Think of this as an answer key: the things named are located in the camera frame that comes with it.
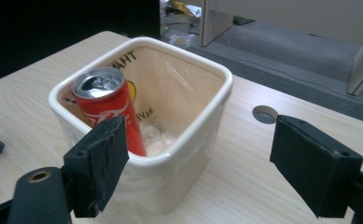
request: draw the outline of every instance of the yellow logo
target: yellow logo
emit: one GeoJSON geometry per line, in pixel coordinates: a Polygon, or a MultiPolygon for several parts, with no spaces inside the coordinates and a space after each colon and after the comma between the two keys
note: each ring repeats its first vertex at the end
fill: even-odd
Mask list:
{"type": "Polygon", "coordinates": [[[134,102],[135,96],[137,95],[137,89],[134,86],[134,83],[128,81],[129,93],[131,94],[132,100],[134,102]]]}

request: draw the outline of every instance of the can lid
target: can lid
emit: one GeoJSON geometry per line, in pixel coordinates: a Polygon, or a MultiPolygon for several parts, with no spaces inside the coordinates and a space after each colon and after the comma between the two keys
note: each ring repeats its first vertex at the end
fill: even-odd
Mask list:
{"type": "Polygon", "coordinates": [[[124,81],[125,77],[117,68],[96,68],[73,83],[73,93],[82,98],[97,99],[117,91],[124,81]]]}

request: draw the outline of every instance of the light wood tabletop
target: light wood tabletop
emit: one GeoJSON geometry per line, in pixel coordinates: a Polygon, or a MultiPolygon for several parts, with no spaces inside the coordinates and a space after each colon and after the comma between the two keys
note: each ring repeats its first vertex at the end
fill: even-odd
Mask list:
{"type": "MultiPolygon", "coordinates": [[[[127,40],[100,33],[0,79],[0,140],[6,145],[0,154],[0,203],[12,198],[22,175],[63,165],[70,147],[49,108],[52,88],[127,40]]],[[[363,121],[234,77],[212,158],[172,213],[153,215],[111,200],[97,218],[73,223],[351,223],[350,209],[345,218],[317,219],[269,162],[275,125],[253,117],[259,105],[304,119],[363,156],[363,121]]]]}

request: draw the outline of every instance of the white container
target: white container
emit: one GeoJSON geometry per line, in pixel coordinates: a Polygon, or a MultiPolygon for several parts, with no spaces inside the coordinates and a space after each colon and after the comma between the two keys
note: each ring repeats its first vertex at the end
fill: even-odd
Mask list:
{"type": "Polygon", "coordinates": [[[73,103],[72,83],[93,68],[107,66],[118,67],[137,89],[134,107],[140,128],[153,123],[166,131],[166,139],[173,139],[154,155],[140,157],[130,152],[114,198],[133,200],[151,213],[169,213],[210,158],[232,75],[220,64],[158,40],[131,39],[51,91],[49,105],[70,147],[91,130],[73,103]]]}

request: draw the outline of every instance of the soda can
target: soda can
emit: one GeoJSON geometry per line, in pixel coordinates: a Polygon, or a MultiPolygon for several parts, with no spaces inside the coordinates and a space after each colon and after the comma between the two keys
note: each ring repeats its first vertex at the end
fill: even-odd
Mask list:
{"type": "Polygon", "coordinates": [[[73,94],[92,128],[105,119],[124,116],[129,151],[147,155],[128,82],[117,68],[96,68],[82,75],[73,83],[73,94]]]}

